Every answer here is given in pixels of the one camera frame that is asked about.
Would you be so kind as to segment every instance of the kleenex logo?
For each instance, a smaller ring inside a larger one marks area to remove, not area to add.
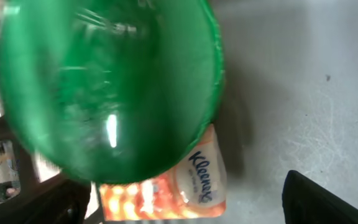
[[[198,201],[200,203],[208,203],[212,201],[211,196],[211,179],[209,178],[209,173],[207,167],[209,166],[209,161],[206,160],[205,156],[201,156],[201,151],[197,151],[190,158],[189,161],[193,162],[193,166],[196,168],[197,176],[200,178],[202,184],[202,191],[199,196]]]

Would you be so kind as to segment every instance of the green bowl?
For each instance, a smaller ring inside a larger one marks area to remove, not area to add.
[[[223,88],[205,0],[10,0],[0,38],[7,120],[69,176],[125,184],[197,144]]]

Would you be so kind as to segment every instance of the shiny green surface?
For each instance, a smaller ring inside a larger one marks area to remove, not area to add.
[[[161,174],[214,115],[221,42],[204,0],[10,0],[4,17],[9,124],[74,178]]]

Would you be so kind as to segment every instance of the orange tissue pack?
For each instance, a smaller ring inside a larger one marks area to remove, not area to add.
[[[213,125],[164,174],[129,185],[101,185],[106,221],[218,217],[226,209],[226,171]]]

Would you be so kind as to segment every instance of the gray table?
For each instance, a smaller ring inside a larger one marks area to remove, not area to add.
[[[358,208],[358,0],[214,0],[227,91],[229,175],[214,223],[284,223],[295,169]]]

